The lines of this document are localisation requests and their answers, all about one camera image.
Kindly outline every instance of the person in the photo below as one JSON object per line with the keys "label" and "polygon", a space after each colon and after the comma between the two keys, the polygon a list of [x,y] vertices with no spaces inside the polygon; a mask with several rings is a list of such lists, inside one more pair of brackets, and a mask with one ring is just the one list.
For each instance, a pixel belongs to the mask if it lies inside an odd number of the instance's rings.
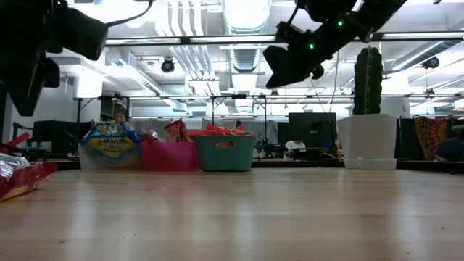
{"label": "person", "polygon": [[436,150],[435,159],[440,162],[464,162],[464,125],[454,126],[457,137],[443,141]]}
{"label": "person", "polygon": [[293,157],[291,156],[291,150],[292,149],[304,149],[306,148],[306,145],[302,143],[302,141],[296,140],[296,141],[288,141],[285,144],[285,147],[289,149],[288,151],[284,152],[283,154],[283,160],[284,161],[294,161]]}
{"label": "person", "polygon": [[120,124],[125,122],[125,115],[123,112],[116,112],[115,114],[115,124]]}
{"label": "person", "polygon": [[108,132],[120,132],[126,129],[127,131],[132,131],[132,126],[125,121],[124,112],[116,112],[115,119],[113,124],[107,126]]}

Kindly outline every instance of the teal storage bin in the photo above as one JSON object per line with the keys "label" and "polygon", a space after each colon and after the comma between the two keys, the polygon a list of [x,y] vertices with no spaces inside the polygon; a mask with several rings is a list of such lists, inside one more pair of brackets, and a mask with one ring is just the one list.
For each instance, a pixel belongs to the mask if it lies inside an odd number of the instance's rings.
{"label": "teal storage bin", "polygon": [[248,171],[252,168],[254,136],[197,136],[196,153],[203,171]]}

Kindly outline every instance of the security camera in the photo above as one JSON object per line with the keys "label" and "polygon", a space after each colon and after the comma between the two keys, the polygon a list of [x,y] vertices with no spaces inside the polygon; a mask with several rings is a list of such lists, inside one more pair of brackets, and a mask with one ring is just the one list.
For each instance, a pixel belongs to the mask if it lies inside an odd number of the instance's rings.
{"label": "security camera", "polygon": [[171,73],[174,71],[174,63],[172,57],[165,57],[165,61],[161,65],[161,70],[164,73]]}
{"label": "security camera", "polygon": [[435,68],[437,68],[439,65],[440,65],[440,61],[438,60],[438,58],[432,57],[432,58],[426,60],[426,61],[422,64],[422,67],[424,67],[424,68],[426,68],[426,69],[428,69],[428,68],[435,69]]}

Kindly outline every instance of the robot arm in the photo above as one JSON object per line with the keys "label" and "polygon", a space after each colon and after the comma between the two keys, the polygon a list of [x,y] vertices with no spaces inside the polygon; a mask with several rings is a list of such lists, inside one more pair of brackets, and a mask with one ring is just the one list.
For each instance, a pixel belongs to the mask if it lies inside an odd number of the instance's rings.
{"label": "robot arm", "polygon": [[[312,75],[320,78],[322,62],[358,37],[368,43],[401,8],[406,0],[364,0],[358,11],[352,11],[355,0],[297,0],[297,7],[288,22],[278,25],[276,38],[286,42],[288,49],[269,46],[264,52],[273,76],[267,88],[276,88],[303,81]],[[315,22],[323,24],[314,32],[302,32],[291,25],[298,9],[304,9]]]}
{"label": "robot arm", "polygon": [[0,1],[0,88],[8,91],[21,116],[32,116],[42,88],[59,86],[59,67],[46,51],[63,48],[96,61],[108,28],[145,15],[103,23],[68,7],[66,0]]}

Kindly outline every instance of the wooden table surface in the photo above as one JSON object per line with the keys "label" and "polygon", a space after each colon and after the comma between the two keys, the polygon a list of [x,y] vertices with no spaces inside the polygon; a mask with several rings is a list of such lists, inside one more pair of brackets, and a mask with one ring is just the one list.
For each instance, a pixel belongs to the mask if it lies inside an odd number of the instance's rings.
{"label": "wooden table surface", "polygon": [[0,260],[464,260],[464,177],[61,172],[0,202]]}

